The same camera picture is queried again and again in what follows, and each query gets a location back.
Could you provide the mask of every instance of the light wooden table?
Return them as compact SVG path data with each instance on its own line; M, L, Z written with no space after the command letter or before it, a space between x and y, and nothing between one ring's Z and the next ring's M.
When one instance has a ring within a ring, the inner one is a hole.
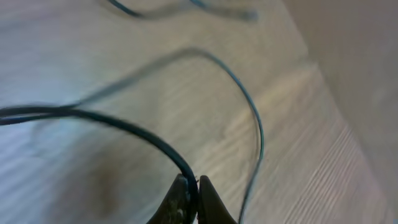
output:
M266 159L246 223L392 223L286 8L280 0L253 5L259 20L246 23L194 9L139 21L97 0L3 1L0 105L71 103L160 56L200 47L233 69L264 123ZM90 108L160 135L197 176L210 177L238 217L257 157L256 126L216 65L183 58ZM97 124L1 127L0 223L144 223L177 172L153 147Z

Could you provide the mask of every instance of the wire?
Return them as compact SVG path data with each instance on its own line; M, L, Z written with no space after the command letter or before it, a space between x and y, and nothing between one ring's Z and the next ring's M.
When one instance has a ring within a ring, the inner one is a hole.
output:
M177 13L181 9L188 9L187 7L182 7L182 4L171 4L159 9L153 9L146 12L138 12L129 9L125 5L121 4L118 0L108 0L113 6L122 10L124 13L140 19L159 19L161 17L170 16ZM257 13L253 10L246 9L228 9L223 7L213 7L205 4L201 0L189 0L194 6L201 8L202 10L215 14L218 16L229 17L232 19L240 19L244 21L255 21L257 20Z
M199 56L205 57L208 60L212 61L213 63L217 64L219 67L221 67L234 80L234 82L237 84L237 86L243 92L243 95L245 96L250 108L252 109L252 111L254 113L256 121L257 121L257 125L258 125L258 128L259 128L259 135L260 135L259 157L258 157L258 160L257 160L256 165L254 167L254 170L253 170L253 172L252 172L252 174L250 176L249 182L248 182L248 184L246 186L246 191L244 193L241 209L240 209L240 212L239 212L238 223L242 224L243 220L244 220L245 213L246 213L247 205L248 205L249 200L251 198L251 193L253 191L253 187L254 187L254 184L256 182L256 177L257 177L257 175L259 173L259 168L260 168L260 166L262 164L262 161L263 161L263 158L264 158L265 140L264 140L264 130L263 130L263 127L262 127L260 114L259 114L259 112L258 112L258 110L257 110L252 98L250 97L250 94L245 89L245 87L243 86L243 84L241 83L239 78L218 57L214 56L213 54L211 54L211 53L209 53L209 52L207 52L205 50L191 48L191 49L181 50L181 51L179 51L179 52L177 52L175 54L172 54L171 58L173 58L173 60L175 60L176 58L180 58L180 57L183 57L183 56L187 57L187 56L191 56L191 55L199 55ZM167 63L170 63L171 59L169 59L169 58L161 58L157 62L159 64L165 65ZM97 115L97 117L98 116L106 117L105 115L101 115L101 114L98 114L98 113L95 114L95 113L92 113L92 112L76 110L76 109L73 109L73 108L77 107L77 106L81 106L81 105L85 105L85 104L91 103L93 100L98 100L98 99L100 99L102 97L109 96L109 95L111 95L113 93L116 93L117 91L121 91L123 88L127 87L128 85L130 85L132 83L132 81L134 81L134 79L133 80L127 79L127 80L123 80L123 82L117 82L117 83L111 85L109 88L105 88L104 90L101 90L101 91L97 92L97 94L95 94L94 96L85 98L85 99L83 99L81 101L78 101L75 104L72 104L72 105L66 105L66 106L61 106L61 107L45 107L45 106L32 107L32 106L30 106L30 107L16 107L16 108L0 109L0 125L18 124L18 123L24 123L24 122L28 122L28 121L35 121L35 120L38 120L38 119L50 119L50 118L61 118L61 117L65 117L65 116L77 116L76 113L84 114L84 115L87 115L87 113L88 113L88 114ZM182 166L182 164L180 164L180 165L176 164L176 165L183 172L182 167L184 168L184 166Z
M151 143L155 147L157 147L161 152L163 152L167 157L169 157L174 164L181 170L182 175L187 179L188 182L188 192L191 195L190 207L188 208L187 213L192 214L196 210L196 204L198 202L198 186L196 182L196 178L193 175L193 172L190 166L185 162L182 156L173 149L170 145L168 145L165 141L161 140L155 134L136 126L135 124L127 123L123 120L112 118L110 116L106 116L100 113L94 113L84 110L79 110L71 107L61 106L17 106L12 108L3 108L0 110L0 125L9 125L12 124L8 122L9 120L3 120L1 117L7 116L25 116L30 114L44 114L41 117L31 116L30 120L33 119L50 119L50 118L63 118L63 117L76 117L91 121L96 121L99 123L103 123L105 125L123 130L127 133L133 134L148 143ZM194 215L190 215L188 219L193 221L195 218Z

